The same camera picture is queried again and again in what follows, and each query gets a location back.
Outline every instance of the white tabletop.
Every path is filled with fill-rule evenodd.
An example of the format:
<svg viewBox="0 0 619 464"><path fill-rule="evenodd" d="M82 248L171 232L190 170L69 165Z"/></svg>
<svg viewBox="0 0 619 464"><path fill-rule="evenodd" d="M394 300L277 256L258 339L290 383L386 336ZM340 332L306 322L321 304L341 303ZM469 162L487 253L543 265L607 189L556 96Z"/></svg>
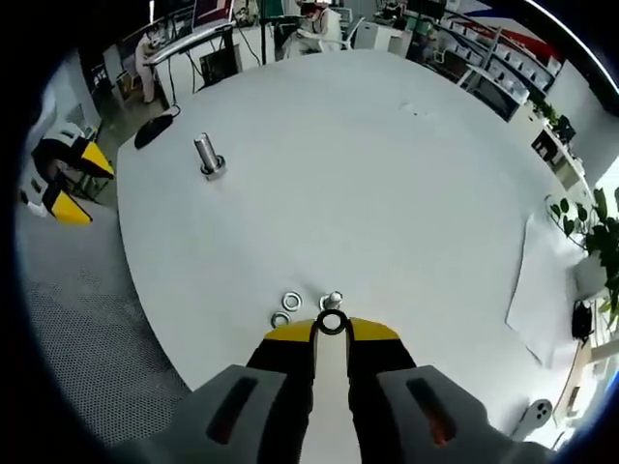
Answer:
<svg viewBox="0 0 619 464"><path fill-rule="evenodd" d="M216 182L199 170L202 131L227 160ZM569 371L543 370L505 325L524 224L549 193L565 191L491 109L372 50L228 78L118 164L133 281L191 389L247 362L283 292L304 297L297 320L339 290L349 315L391 326L502 429L523 401L558 397Z"/></svg>

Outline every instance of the floor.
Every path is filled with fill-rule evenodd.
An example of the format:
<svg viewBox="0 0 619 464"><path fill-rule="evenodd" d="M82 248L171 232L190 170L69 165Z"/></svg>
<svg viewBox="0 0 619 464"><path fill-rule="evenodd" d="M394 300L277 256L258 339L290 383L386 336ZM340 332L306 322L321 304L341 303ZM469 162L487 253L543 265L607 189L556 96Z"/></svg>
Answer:
<svg viewBox="0 0 619 464"><path fill-rule="evenodd" d="M97 108L103 120L97 143L113 166L118 165L118 149L146 121L163 112L159 100L144 104L139 96L134 96L120 103L111 94L98 99ZM96 199L102 205L116 209L116 181L110 181Z"/></svg>

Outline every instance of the potted plant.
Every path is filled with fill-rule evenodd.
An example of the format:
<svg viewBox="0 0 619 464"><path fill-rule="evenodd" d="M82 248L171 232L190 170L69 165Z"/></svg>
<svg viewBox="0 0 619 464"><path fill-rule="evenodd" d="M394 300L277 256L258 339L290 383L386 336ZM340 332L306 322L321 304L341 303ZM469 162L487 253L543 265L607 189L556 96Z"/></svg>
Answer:
<svg viewBox="0 0 619 464"><path fill-rule="evenodd" d="M563 198L550 205L551 217L566 237L583 248L588 256L575 267L575 278L581 299L591 298L608 289L609 298L601 311L609 311L610 326L619 316L619 219L608 214L604 191L593 192L595 205L588 212L575 204L573 216L570 202ZM619 188L615 191L619 209Z"/></svg>

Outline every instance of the office chair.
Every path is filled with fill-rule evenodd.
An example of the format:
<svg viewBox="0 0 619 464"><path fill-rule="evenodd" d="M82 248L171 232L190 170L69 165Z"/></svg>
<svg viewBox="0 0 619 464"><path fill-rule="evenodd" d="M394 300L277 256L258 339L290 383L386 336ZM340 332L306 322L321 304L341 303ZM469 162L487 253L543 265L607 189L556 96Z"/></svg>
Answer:
<svg viewBox="0 0 619 464"><path fill-rule="evenodd" d="M365 18L361 16L356 21L350 23L346 32L342 34L341 41L326 41L323 39L318 41L318 45L320 46L320 49L322 51L328 51L325 47L323 47L323 44L340 44L342 50L352 50L352 40L355 36L355 33L357 32L357 29L359 29L359 26L364 21L364 19Z"/></svg>
<svg viewBox="0 0 619 464"><path fill-rule="evenodd" d="M75 226L15 211L22 292L62 393L105 444L164 430L190 393L139 303L116 212Z"/></svg>

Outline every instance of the white lab coat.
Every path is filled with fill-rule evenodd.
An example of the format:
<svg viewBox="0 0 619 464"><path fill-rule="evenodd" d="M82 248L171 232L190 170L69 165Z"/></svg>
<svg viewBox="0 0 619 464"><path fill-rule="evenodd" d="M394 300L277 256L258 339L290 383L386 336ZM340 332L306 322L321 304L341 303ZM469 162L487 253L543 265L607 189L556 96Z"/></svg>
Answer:
<svg viewBox="0 0 619 464"><path fill-rule="evenodd" d="M144 102L150 103L155 98L155 78L153 77L153 71L144 65L146 63L144 45L146 44L150 45L151 39L147 34L144 34L135 48L135 70L139 74L140 79L142 79Z"/></svg>
<svg viewBox="0 0 619 464"><path fill-rule="evenodd" d="M284 56L290 58L308 51L340 50L338 42L341 42L339 14L326 8L316 18L304 20L297 32L288 38L283 45Z"/></svg>

